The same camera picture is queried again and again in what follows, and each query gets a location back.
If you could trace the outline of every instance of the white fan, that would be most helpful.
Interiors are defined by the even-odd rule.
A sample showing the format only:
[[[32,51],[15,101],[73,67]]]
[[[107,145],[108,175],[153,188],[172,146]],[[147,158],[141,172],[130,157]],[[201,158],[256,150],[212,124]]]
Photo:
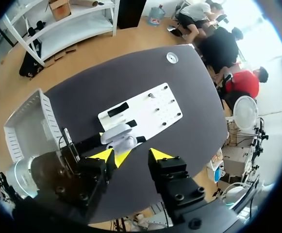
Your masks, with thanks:
[[[233,116],[226,117],[227,121],[235,121],[241,130],[251,129],[257,120],[258,108],[255,101],[249,96],[241,96],[233,107]]]

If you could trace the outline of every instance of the white shirt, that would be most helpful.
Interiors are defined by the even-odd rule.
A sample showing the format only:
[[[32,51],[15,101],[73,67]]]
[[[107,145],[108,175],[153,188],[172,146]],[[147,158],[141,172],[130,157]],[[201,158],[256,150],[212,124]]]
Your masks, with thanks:
[[[194,21],[207,19],[207,15],[205,14],[205,12],[211,12],[211,7],[206,2],[200,2],[190,6],[186,6],[180,11],[180,13],[191,17]]]

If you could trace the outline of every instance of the black shirt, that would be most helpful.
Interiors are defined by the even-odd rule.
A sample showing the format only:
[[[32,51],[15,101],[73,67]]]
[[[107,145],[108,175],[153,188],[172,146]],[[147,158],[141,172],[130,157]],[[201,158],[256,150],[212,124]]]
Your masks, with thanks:
[[[232,67],[239,54],[234,35],[222,27],[216,29],[212,36],[204,39],[199,49],[216,73],[223,67]]]

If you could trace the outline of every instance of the yellow triangle sticker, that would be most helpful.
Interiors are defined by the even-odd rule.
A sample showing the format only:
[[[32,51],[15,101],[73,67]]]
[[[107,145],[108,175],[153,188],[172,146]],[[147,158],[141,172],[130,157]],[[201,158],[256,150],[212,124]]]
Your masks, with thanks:
[[[152,152],[152,154],[154,155],[155,157],[155,160],[159,160],[159,159],[163,159],[163,158],[167,158],[167,159],[172,159],[174,157],[168,155],[168,154],[165,154],[165,153],[162,153],[154,148],[150,148],[150,151]]]
[[[92,159],[104,159],[105,162],[107,161],[108,157],[110,156],[110,154],[112,153],[112,150],[113,148],[110,148],[108,150],[105,150],[105,151],[102,151],[100,152],[99,154],[95,154],[95,155],[92,155],[90,156],[89,158],[92,158]]]
[[[129,155],[130,152],[131,152],[131,150],[129,150],[129,151],[127,151],[127,152],[125,152],[121,155],[115,156],[115,164],[116,164],[117,168],[119,168],[119,166],[127,158],[127,156]]]

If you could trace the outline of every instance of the white plastic basket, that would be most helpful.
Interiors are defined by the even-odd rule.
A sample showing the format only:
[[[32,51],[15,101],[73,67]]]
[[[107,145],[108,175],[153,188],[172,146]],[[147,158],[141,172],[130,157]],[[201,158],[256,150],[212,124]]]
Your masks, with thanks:
[[[7,146],[14,162],[65,146],[50,100],[36,90],[4,125]]]

